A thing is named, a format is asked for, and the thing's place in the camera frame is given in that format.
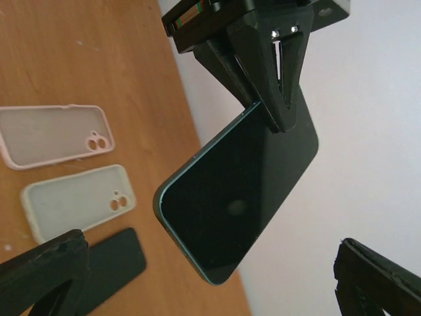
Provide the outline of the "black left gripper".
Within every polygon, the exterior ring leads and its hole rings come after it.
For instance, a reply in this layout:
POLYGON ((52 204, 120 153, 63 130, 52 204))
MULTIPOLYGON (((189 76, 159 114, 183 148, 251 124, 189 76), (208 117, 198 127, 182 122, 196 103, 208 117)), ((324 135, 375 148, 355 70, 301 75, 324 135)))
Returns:
POLYGON ((310 31, 350 13, 350 1, 180 1, 162 24, 179 53, 193 50, 246 109, 260 100, 271 131, 286 132, 296 123, 310 31))

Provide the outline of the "dark green phone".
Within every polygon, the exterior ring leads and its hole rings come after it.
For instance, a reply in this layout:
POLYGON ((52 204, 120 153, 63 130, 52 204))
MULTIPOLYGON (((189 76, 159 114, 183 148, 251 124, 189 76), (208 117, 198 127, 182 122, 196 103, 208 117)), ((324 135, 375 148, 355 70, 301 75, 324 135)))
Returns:
POLYGON ((161 225, 203 280, 226 282, 318 151, 302 94, 295 126, 273 133, 255 104, 165 180, 153 197, 161 225))

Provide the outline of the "cream white phone case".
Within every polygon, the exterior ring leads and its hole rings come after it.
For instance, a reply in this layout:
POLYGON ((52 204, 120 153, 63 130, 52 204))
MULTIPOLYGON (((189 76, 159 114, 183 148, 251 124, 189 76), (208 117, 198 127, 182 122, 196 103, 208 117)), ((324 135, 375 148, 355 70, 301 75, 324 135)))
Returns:
POLYGON ((126 169, 109 165, 28 185, 21 203, 38 244, 72 229, 87 231, 136 207, 126 169))

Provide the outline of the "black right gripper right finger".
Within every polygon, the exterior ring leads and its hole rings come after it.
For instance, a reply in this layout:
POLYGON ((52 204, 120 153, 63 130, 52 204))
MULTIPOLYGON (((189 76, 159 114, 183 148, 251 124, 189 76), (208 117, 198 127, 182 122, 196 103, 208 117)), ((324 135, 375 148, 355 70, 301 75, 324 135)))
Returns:
POLYGON ((346 238, 334 263, 342 315, 419 315, 420 277, 346 238))

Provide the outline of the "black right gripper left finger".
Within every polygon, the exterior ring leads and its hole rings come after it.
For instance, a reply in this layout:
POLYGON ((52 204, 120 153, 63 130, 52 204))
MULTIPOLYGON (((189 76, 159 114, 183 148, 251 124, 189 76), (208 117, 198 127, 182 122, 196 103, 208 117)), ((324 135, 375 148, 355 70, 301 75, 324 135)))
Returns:
POLYGON ((75 315, 89 273, 89 244, 74 229, 1 264, 1 314, 75 315))

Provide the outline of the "black phone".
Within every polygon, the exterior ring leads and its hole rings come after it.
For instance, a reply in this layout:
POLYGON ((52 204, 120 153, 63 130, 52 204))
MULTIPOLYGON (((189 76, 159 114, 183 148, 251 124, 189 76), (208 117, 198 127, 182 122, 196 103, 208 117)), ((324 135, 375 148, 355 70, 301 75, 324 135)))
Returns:
POLYGON ((147 267, 134 228, 120 232, 89 248, 87 276, 77 291, 78 300, 67 309, 69 315, 88 315, 123 289, 147 267))

